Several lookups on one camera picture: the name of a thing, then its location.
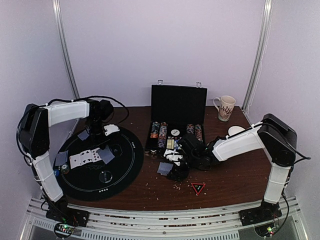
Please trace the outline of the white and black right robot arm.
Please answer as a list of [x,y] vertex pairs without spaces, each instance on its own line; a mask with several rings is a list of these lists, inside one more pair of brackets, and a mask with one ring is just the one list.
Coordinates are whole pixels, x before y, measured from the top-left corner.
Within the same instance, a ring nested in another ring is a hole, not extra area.
[[187,133],[177,142],[178,150],[167,149],[162,155],[174,164],[169,176],[178,181],[186,177],[190,168],[207,171],[236,156],[264,151],[271,168],[260,206],[239,212],[241,224],[249,226],[282,216],[279,201],[286,198],[285,188],[294,166],[309,160],[308,156],[297,150],[297,140],[294,129],[268,113],[249,128],[227,136],[217,136],[207,144]]

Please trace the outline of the grey card deck box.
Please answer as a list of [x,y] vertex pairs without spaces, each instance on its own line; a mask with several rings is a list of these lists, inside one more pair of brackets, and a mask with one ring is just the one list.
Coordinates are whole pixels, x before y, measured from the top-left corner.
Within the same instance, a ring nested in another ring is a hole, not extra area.
[[166,162],[160,162],[157,173],[162,176],[167,176],[168,173],[172,170],[173,164],[172,163],[166,163]]

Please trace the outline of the clear black round button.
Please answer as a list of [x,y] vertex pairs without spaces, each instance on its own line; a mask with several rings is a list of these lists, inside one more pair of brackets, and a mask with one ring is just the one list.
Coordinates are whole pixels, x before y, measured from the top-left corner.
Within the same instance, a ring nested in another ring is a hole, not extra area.
[[98,179],[101,183],[107,184],[112,181],[113,175],[110,171],[104,170],[99,173]]

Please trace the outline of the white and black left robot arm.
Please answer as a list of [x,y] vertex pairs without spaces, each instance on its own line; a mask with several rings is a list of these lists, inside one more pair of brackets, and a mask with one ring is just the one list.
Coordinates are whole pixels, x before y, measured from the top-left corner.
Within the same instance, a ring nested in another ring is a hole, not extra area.
[[56,124],[85,119],[93,145],[104,149],[107,137],[119,131],[117,125],[103,126],[114,112],[111,101],[123,103],[110,96],[92,95],[76,99],[54,98],[43,105],[28,104],[16,127],[15,139],[25,163],[31,167],[34,180],[39,184],[48,203],[46,217],[73,227],[86,227],[89,212],[68,207],[51,166],[50,131]]

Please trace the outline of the blue checkered playing card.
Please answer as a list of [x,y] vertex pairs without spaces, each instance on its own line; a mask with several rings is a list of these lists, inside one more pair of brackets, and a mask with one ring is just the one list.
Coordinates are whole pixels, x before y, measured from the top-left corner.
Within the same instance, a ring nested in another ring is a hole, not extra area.
[[55,166],[62,166],[68,161],[68,151],[59,152],[55,158]]
[[81,131],[77,137],[81,140],[81,141],[85,141],[88,137],[90,136],[90,132],[87,129],[84,129],[83,131]]

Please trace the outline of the black poker chip case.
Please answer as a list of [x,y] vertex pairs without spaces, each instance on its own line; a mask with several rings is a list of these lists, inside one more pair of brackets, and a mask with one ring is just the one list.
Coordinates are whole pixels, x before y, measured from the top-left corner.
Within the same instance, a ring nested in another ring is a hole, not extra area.
[[[201,125],[203,143],[205,140],[205,113],[208,89],[198,86],[163,85],[151,86],[151,117],[145,143],[145,153],[162,155],[167,150],[167,140],[174,140],[174,149],[179,150],[178,141],[187,134],[188,124]],[[165,147],[158,147],[158,138],[150,138],[152,123],[167,123]],[[179,136],[172,136],[171,130],[178,129]]]

